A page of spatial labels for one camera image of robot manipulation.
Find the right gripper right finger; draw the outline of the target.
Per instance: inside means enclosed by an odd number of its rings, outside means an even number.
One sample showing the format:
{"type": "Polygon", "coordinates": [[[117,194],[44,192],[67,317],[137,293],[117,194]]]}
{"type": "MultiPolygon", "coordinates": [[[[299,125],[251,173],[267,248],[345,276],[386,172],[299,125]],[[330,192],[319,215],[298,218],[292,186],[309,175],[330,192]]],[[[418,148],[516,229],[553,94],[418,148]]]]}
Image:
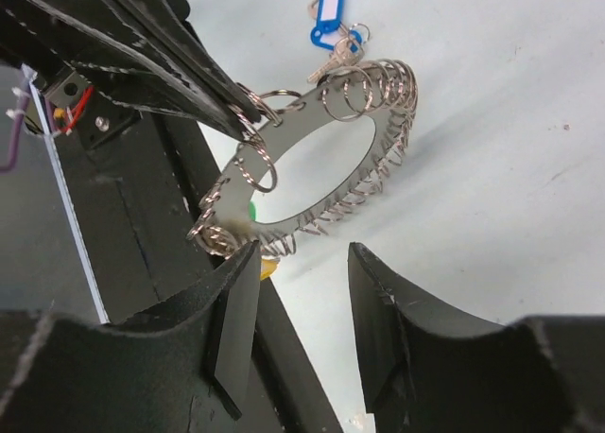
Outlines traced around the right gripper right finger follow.
{"type": "Polygon", "coordinates": [[[348,255],[366,410],[380,432],[600,432],[604,319],[530,315],[500,325],[348,255]]]}

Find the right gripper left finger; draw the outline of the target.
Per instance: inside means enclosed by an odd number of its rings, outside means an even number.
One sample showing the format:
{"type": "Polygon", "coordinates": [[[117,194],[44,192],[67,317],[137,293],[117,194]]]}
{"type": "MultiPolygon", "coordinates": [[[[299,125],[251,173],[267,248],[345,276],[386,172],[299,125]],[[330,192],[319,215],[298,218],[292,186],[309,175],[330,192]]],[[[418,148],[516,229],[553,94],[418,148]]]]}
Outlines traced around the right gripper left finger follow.
{"type": "Polygon", "coordinates": [[[205,371],[220,301],[258,278],[248,244],[197,283],[117,325],[1,314],[5,432],[233,432],[236,406],[205,371]]]}

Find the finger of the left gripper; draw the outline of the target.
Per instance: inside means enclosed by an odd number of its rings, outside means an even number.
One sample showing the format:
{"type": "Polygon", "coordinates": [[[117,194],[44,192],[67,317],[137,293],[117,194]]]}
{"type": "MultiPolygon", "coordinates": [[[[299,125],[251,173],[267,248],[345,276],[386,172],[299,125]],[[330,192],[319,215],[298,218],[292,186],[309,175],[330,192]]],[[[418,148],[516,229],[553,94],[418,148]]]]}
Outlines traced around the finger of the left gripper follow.
{"type": "MultiPolygon", "coordinates": [[[[2,61],[24,63],[46,83],[76,72],[118,106],[166,114],[158,110],[170,105],[162,83],[122,44],[133,41],[101,0],[1,0],[2,61]]],[[[241,121],[205,125],[237,141],[244,138],[241,121]]]]}
{"type": "Polygon", "coordinates": [[[170,105],[158,110],[205,124],[256,123],[261,114],[221,69],[188,23],[187,0],[101,0],[134,37],[123,42],[162,86],[170,105]]]}

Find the metal disc keyring holder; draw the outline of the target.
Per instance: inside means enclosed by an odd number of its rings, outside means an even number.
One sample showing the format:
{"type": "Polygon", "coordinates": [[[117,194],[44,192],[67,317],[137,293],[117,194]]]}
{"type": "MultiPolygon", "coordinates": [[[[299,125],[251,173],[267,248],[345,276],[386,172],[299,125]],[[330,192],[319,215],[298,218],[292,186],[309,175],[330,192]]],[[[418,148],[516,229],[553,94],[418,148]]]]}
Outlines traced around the metal disc keyring holder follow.
{"type": "Polygon", "coordinates": [[[299,234],[325,235],[402,164],[418,95],[412,68],[399,60],[328,74],[237,146],[200,200],[188,239],[225,258],[256,241],[279,259],[296,252],[299,234]]]}

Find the blue tagged key bunch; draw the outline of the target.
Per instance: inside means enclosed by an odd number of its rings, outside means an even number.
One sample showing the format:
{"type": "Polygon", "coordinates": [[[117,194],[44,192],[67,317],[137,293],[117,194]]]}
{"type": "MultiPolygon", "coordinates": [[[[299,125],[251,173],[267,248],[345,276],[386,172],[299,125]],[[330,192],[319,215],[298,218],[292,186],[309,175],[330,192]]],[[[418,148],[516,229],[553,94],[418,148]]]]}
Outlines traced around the blue tagged key bunch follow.
{"type": "Polygon", "coordinates": [[[364,45],[372,36],[370,28],[363,23],[344,23],[345,1],[312,0],[307,7],[314,21],[310,42],[329,52],[328,60],[307,78],[308,83],[319,83],[338,68],[357,64],[365,55],[364,45]]]}

